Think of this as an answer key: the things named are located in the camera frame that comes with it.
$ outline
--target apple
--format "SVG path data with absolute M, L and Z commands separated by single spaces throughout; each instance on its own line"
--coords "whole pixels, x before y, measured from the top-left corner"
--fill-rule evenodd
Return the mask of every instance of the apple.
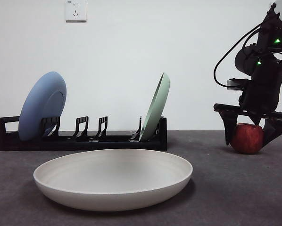
M 235 151 L 255 154 L 263 147 L 264 131 L 259 125 L 239 123 L 230 142 Z

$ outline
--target green plate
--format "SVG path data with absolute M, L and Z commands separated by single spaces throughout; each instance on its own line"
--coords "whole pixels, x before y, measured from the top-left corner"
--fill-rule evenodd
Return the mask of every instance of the green plate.
M 159 120 L 161 118 L 168 92 L 170 87 L 170 80 L 166 73 L 163 73 L 158 87 L 156 89 L 155 95 L 149 106 L 149 111 L 147 112 L 141 133 L 140 141 L 146 141 L 155 133 Z

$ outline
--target dish rack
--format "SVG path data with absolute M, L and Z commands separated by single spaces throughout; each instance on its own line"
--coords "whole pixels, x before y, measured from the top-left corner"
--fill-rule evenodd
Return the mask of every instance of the dish rack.
M 141 132 L 141 117 L 138 130 L 131 135 L 107 135 L 108 117 L 99 118 L 96 135 L 88 135 L 89 117 L 76 119 L 73 135 L 61 135 L 59 132 L 60 117 L 43 118 L 40 125 L 40 135 L 30 141 L 21 141 L 18 131 L 6 132 L 6 123 L 19 121 L 19 116 L 0 118 L 0 151 L 78 151 L 99 149 L 150 149 L 167 150 L 167 123 L 166 117 L 161 117 L 152 138 L 139 141 Z M 80 124 L 85 123 L 82 132 Z M 49 125 L 55 124 L 56 128 L 47 136 L 43 136 Z

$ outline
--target wall socket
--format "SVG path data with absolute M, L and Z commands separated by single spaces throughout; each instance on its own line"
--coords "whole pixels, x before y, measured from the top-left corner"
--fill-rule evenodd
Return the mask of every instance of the wall socket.
M 86 0 L 67 0 L 65 9 L 67 22 L 86 22 Z

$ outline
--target concrete floor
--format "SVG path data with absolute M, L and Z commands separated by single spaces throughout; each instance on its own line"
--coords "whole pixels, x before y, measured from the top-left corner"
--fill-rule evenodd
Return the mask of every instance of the concrete floor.
M 243 155 L 223 131 L 169 131 L 167 152 L 192 163 L 190 183 L 161 204 L 115 213 L 64 207 L 36 187 L 40 164 L 74 151 L 0 152 L 0 226 L 282 226 L 282 136 Z

